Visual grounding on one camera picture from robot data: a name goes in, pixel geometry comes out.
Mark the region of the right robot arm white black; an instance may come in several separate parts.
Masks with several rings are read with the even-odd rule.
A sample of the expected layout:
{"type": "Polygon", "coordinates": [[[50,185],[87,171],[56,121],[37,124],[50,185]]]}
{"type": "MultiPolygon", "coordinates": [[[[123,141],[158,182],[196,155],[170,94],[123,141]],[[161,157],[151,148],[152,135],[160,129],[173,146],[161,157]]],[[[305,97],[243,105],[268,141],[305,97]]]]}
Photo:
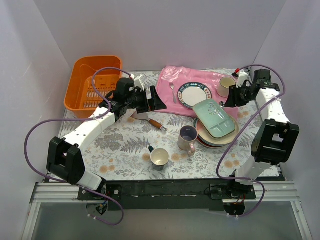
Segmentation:
{"type": "Polygon", "coordinates": [[[279,92],[280,87],[271,81],[268,69],[256,70],[252,83],[244,75],[229,87],[225,107],[242,107],[256,101],[263,120],[252,141],[250,158],[232,173],[226,186],[225,192],[232,199],[252,192],[254,180],[271,166],[287,162],[292,153],[300,128],[286,117],[279,92]]]}

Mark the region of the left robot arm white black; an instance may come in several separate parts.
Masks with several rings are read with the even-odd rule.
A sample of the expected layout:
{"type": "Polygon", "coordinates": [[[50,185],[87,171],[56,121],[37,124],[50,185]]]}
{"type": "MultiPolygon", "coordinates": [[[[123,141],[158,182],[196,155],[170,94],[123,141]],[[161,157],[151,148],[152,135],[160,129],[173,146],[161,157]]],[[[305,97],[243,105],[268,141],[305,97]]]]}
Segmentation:
{"type": "Polygon", "coordinates": [[[106,95],[91,115],[91,120],[85,121],[63,138],[54,137],[50,141],[46,169],[71,185],[88,188],[95,200],[103,199],[107,193],[103,179],[86,169],[82,154],[127,110],[134,109],[141,114],[166,109],[155,86],[150,87],[150,93],[151,98],[147,98],[146,90],[138,78],[120,78],[115,90],[106,95]]]}

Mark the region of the mint divided tray red berries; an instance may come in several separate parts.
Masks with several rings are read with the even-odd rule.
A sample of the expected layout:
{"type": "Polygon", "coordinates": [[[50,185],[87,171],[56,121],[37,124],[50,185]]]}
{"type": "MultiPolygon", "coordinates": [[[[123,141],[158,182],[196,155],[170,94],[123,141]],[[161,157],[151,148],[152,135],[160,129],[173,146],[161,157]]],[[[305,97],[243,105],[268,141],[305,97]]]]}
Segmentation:
{"type": "Polygon", "coordinates": [[[206,99],[192,107],[196,117],[214,138],[222,138],[235,131],[236,125],[224,109],[213,99],[206,99]]]}

